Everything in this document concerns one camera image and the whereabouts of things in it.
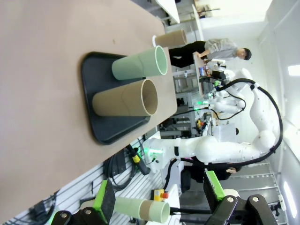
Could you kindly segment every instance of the person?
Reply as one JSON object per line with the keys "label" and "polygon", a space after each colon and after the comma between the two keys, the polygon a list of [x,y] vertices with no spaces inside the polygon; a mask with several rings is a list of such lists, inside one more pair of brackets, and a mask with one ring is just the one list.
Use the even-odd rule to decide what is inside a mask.
{"label": "person", "polygon": [[181,48],[169,49],[171,65],[182,68],[193,64],[193,53],[196,53],[199,58],[207,58],[208,60],[232,60],[236,57],[249,60],[252,56],[249,49],[238,48],[233,41],[227,38],[210,39],[208,41],[196,41]]}
{"label": "person", "polygon": [[[194,161],[199,162],[196,157],[192,157]],[[236,173],[241,170],[241,167],[230,167],[229,169],[215,169],[213,170],[218,178],[218,180],[226,180],[228,179],[231,174]],[[191,166],[184,166],[182,173],[188,172],[191,175],[191,178],[195,180],[197,183],[203,183],[204,177],[204,169],[191,165]]]}

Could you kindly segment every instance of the green cylinder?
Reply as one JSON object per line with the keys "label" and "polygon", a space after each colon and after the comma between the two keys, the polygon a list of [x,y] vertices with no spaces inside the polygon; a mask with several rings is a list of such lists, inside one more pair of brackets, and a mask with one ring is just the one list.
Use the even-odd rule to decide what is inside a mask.
{"label": "green cylinder", "polygon": [[117,80],[166,75],[168,63],[161,46],[129,55],[112,64],[112,73]]}

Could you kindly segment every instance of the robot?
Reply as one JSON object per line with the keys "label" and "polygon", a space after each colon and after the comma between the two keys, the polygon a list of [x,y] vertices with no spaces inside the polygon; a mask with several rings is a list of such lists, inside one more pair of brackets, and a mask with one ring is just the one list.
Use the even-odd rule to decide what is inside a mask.
{"label": "robot", "polygon": [[[243,95],[244,88],[250,87],[254,94],[254,102],[250,110],[250,118],[258,129],[258,135],[252,143],[218,142],[214,136],[202,136],[189,139],[148,139],[143,143],[146,161],[153,172],[163,169],[172,158],[191,158],[209,163],[231,163],[248,165],[256,159],[267,157],[273,153],[282,141],[282,121],[280,113],[273,98],[257,83],[251,80],[252,76],[246,69],[236,73],[232,79],[227,79],[222,88],[218,88],[217,98],[210,102],[209,109],[217,112],[238,113],[245,107]],[[264,102],[266,94],[274,104],[280,126],[280,137],[274,146],[276,137],[273,134],[273,124],[268,115],[269,110]]]}

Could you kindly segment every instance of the cardboard tube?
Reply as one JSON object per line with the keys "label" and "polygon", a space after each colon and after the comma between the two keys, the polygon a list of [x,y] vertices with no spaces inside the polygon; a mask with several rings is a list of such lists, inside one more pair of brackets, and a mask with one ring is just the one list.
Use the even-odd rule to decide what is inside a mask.
{"label": "cardboard tube", "polygon": [[166,202],[116,197],[114,211],[137,219],[165,223],[170,216],[170,205]]}
{"label": "cardboard tube", "polygon": [[167,33],[155,38],[155,44],[162,47],[174,47],[187,44],[187,37],[183,29]]}
{"label": "cardboard tube", "polygon": [[141,80],[94,95],[94,112],[99,116],[152,116],[158,107],[154,83]]}
{"label": "cardboard tube", "polygon": [[162,47],[129,55],[112,63],[112,74],[117,80],[166,75],[168,63]]}

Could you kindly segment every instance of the workbench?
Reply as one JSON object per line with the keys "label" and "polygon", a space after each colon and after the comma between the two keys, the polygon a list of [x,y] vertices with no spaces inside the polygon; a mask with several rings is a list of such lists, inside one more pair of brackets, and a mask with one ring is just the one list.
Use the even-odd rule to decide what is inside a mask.
{"label": "workbench", "polygon": [[0,27],[2,223],[173,115],[177,105],[169,70],[151,77],[158,108],[146,125],[111,145],[93,138],[82,58],[91,51],[141,52],[151,48],[153,35],[165,33],[130,0],[0,1]]}

